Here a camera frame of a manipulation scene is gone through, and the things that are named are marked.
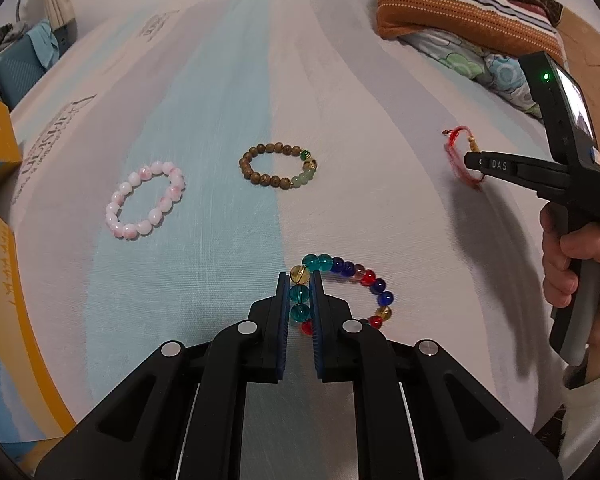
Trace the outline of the person's right hand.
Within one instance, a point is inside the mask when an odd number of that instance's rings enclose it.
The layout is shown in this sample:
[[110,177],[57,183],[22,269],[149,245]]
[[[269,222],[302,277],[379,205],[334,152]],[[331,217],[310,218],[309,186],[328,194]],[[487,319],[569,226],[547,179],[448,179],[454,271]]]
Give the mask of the person's right hand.
[[[584,228],[565,235],[558,234],[557,220],[550,206],[540,213],[543,228],[544,296],[556,308],[567,307],[577,290],[578,279],[569,270],[572,260],[594,260],[600,263],[600,226],[590,223]],[[590,346],[600,348],[600,312],[592,329]]]

